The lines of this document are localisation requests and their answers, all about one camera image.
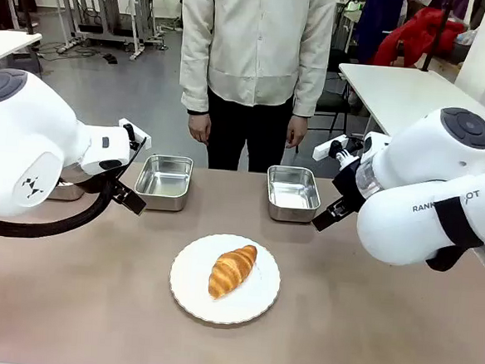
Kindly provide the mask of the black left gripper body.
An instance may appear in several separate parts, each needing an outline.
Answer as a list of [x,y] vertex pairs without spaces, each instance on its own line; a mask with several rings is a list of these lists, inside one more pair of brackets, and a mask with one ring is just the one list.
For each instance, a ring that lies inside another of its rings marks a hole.
[[112,195],[111,198],[116,203],[130,203],[135,196],[135,192],[128,187],[127,185],[123,184],[119,180],[115,180],[112,183]]

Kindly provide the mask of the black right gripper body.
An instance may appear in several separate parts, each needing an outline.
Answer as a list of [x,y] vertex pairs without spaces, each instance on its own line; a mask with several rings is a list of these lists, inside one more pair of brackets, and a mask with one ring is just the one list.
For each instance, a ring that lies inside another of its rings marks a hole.
[[346,217],[352,212],[358,213],[365,203],[365,197],[360,193],[356,184],[356,166],[346,166],[339,171],[332,180],[341,197],[330,205],[331,212],[335,216]]

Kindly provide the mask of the person's left hand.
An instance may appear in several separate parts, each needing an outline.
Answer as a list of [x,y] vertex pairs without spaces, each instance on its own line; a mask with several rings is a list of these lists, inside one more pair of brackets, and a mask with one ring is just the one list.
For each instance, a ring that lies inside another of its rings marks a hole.
[[286,148],[298,147],[308,131],[308,117],[292,116],[287,127]]

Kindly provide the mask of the person's right hand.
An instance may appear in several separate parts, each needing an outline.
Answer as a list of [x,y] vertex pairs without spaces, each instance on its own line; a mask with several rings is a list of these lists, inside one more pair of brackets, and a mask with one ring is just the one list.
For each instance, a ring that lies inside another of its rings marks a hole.
[[190,135],[199,143],[208,145],[212,122],[209,113],[189,111],[188,114]]

